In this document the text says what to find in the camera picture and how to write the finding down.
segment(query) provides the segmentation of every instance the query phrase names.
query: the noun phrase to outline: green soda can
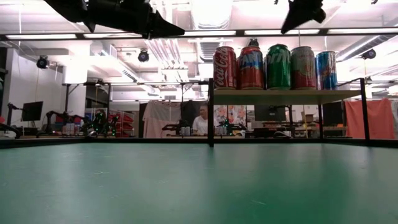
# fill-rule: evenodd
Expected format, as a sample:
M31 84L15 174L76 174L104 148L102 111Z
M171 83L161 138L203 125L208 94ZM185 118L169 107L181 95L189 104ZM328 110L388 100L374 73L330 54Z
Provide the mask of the green soda can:
M274 45L267 54L267 89L289 90L291 87L290 51L286 45Z

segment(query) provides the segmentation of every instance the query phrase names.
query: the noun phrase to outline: blue soda can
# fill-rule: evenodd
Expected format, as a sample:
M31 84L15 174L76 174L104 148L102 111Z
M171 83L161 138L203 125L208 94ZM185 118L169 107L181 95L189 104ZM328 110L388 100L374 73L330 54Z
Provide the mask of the blue soda can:
M337 90L336 53L332 51L321 52L316 59L317 78L319 90Z

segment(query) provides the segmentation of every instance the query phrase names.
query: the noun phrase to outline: green table surface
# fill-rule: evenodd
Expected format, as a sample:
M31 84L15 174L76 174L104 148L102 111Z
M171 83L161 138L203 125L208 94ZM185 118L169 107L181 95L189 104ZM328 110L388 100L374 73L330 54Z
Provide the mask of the green table surface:
M334 144L5 149L0 223L398 223L398 150Z

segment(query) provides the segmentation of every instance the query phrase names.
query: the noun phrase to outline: white shirt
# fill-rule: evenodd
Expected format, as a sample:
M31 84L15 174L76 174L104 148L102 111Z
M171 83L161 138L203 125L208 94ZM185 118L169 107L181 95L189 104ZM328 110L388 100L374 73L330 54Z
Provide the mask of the white shirt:
M192 129L198 131L197 134L207 134L207 120L201 116L196 117L193 121Z

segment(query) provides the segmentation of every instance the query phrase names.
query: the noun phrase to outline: man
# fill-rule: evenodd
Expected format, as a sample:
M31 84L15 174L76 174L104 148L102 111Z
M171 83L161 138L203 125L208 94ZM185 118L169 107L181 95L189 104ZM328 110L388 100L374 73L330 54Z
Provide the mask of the man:
M207 104L200 106L199 114L192 124L193 134L207 134Z

